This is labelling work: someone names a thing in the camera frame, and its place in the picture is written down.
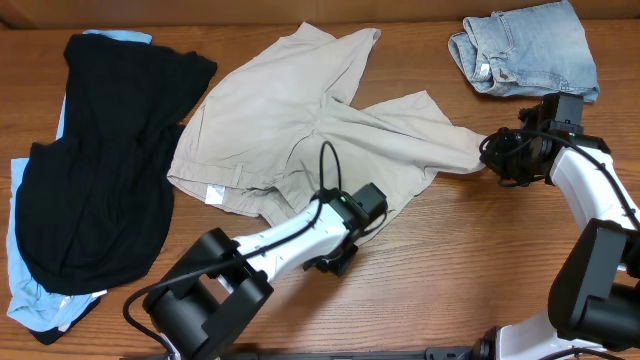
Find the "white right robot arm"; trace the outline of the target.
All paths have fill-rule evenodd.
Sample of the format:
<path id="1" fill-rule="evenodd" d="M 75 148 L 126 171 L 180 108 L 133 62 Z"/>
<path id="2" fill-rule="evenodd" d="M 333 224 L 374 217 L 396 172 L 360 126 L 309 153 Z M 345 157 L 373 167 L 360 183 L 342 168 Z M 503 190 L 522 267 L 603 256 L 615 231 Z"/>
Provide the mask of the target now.
<path id="1" fill-rule="evenodd" d="M 477 359 L 616 359 L 639 345 L 639 208 L 624 189 L 606 143 L 575 130 L 507 129 L 479 146 L 503 186 L 536 181 L 557 187 L 580 236 L 554 279 L 547 307 L 487 334 Z"/>

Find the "black garment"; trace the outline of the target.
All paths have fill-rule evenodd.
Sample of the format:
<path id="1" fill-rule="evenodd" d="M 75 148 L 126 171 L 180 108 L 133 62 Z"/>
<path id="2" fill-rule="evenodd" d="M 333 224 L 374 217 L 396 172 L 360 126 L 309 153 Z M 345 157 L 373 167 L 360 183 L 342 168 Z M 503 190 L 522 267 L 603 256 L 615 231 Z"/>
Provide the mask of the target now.
<path id="1" fill-rule="evenodd" d="M 148 35 L 73 35 L 61 132 L 35 143 L 17 193 L 18 249 L 46 291 L 108 291 L 145 276 L 168 235 L 167 173 L 184 118 L 216 73 Z"/>

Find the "beige shorts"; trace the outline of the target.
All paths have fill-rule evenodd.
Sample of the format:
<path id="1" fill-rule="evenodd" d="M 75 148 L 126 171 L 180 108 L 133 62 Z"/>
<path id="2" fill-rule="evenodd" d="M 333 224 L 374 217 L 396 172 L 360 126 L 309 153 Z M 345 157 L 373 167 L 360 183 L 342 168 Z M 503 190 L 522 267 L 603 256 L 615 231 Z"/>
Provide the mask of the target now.
<path id="1" fill-rule="evenodd" d="M 182 133 L 167 177 L 227 212 L 278 225 L 320 187 L 372 183 L 397 216 L 440 172 L 481 168 L 481 136 L 453 125 L 424 91 L 355 109 L 380 37 L 334 37 L 310 24 L 229 73 Z"/>

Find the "light blue garment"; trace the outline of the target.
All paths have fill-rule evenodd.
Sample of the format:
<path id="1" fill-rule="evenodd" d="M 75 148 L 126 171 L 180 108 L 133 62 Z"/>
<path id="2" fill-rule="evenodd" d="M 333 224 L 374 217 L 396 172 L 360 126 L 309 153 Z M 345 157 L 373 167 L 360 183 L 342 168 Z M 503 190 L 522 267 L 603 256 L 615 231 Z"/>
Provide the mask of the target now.
<path id="1" fill-rule="evenodd" d="M 31 275 L 18 249 L 15 231 L 17 193 L 28 163 L 27 158 L 11 161 L 11 198 L 6 238 L 11 300 L 7 315 L 36 335 L 47 331 L 64 333 L 107 291 L 81 295 L 51 293 Z"/>

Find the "light blue denim shorts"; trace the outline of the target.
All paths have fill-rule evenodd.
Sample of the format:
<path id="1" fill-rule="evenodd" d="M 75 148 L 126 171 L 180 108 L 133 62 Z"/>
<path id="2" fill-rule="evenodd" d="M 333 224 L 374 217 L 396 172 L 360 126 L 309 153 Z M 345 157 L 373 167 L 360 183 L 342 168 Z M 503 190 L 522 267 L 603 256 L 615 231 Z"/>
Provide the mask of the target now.
<path id="1" fill-rule="evenodd" d="M 537 97 L 564 92 L 589 103 L 600 95 L 584 28 L 568 1 L 466 17 L 448 49 L 481 94 Z"/>

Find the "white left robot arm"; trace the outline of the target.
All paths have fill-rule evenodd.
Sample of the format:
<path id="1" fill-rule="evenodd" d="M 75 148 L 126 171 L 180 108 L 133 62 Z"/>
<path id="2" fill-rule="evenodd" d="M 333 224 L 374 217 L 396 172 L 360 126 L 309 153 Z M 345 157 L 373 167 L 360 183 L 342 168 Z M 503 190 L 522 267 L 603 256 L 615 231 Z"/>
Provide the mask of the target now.
<path id="1" fill-rule="evenodd" d="M 386 210 L 374 184 L 354 194 L 334 188 L 260 233 L 231 239 L 215 228 L 202 235 L 143 301 L 167 358 L 222 355 L 271 296 L 273 282 L 296 268 L 343 275 L 357 240 Z"/>

